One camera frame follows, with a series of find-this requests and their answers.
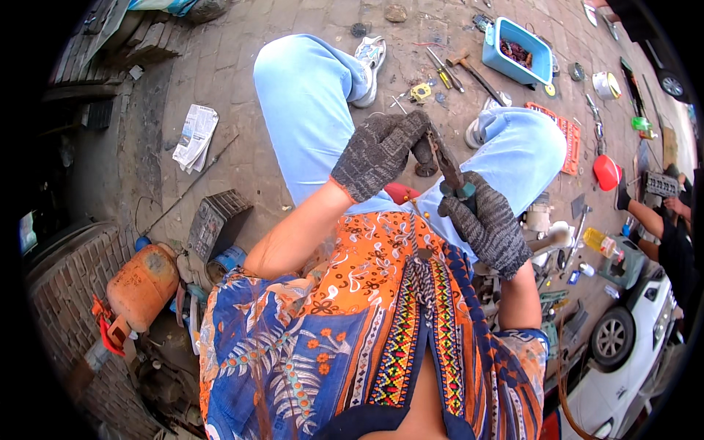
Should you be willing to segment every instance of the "work glove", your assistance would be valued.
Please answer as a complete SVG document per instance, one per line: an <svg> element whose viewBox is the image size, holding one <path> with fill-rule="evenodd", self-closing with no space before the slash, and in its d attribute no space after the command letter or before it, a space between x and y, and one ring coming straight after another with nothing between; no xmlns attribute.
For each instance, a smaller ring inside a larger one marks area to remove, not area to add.
<svg viewBox="0 0 704 440"><path fill-rule="evenodd" d="M401 175L409 150L429 126L421 110L370 116L352 134L330 173L332 181L356 203L372 198Z"/></svg>
<svg viewBox="0 0 704 440"><path fill-rule="evenodd" d="M501 277L512 279L533 252L523 239L506 197L474 171L463 176L477 188L477 215L456 197L443 197L438 213L441 217L449 215L460 238L472 247L481 262L496 269Z"/></svg>

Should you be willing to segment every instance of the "light blue jeans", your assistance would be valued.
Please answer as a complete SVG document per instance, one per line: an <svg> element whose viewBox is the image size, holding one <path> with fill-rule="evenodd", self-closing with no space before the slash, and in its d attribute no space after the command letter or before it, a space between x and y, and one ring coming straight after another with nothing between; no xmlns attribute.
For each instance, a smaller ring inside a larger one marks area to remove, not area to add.
<svg viewBox="0 0 704 440"><path fill-rule="evenodd" d="M347 103L367 92L357 60L312 35L289 35L264 46L254 64L254 84L286 186L296 205L327 180L354 133ZM475 171L507 198L516 216L552 182L565 162L565 136L547 116L518 107L479 114L484 145L460 168ZM477 257L462 241L450 218L441 218L439 184L416 199L428 212L431 228L448 242ZM348 214L415 212L381 191Z"/></svg>

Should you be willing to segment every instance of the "propane tank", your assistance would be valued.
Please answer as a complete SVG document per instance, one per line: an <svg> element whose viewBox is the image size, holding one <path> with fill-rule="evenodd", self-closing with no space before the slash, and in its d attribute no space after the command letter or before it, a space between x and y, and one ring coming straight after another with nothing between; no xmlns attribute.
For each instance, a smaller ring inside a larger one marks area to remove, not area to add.
<svg viewBox="0 0 704 440"><path fill-rule="evenodd" d="M176 292L179 275L174 256L165 245L148 244L108 283L107 297L113 312L118 318L122 316L132 330L145 332Z"/></svg>

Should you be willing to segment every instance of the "blue plastic bin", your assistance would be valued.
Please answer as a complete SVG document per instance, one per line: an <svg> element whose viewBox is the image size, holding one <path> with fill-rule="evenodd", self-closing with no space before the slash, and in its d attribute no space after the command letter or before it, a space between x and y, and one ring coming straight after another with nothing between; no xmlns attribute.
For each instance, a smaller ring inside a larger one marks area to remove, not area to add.
<svg viewBox="0 0 704 440"><path fill-rule="evenodd" d="M502 38L520 44L526 52L533 54L532 70L526 69L501 52ZM486 28L482 62L520 84L542 82L547 85L553 81L553 53L548 45L505 17L499 17L494 26Z"/></svg>

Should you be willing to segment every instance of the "floral blouse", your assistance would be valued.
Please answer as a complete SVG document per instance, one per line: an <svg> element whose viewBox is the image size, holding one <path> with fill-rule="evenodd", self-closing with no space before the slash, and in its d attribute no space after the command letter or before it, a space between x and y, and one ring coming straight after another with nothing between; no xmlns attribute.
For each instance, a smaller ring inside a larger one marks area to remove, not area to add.
<svg viewBox="0 0 704 440"><path fill-rule="evenodd" d="M457 246L386 212L342 217L330 251L301 274L233 270L213 289L200 340L212 439L394 430L428 344L450 439L539 436L547 337L489 332Z"/></svg>

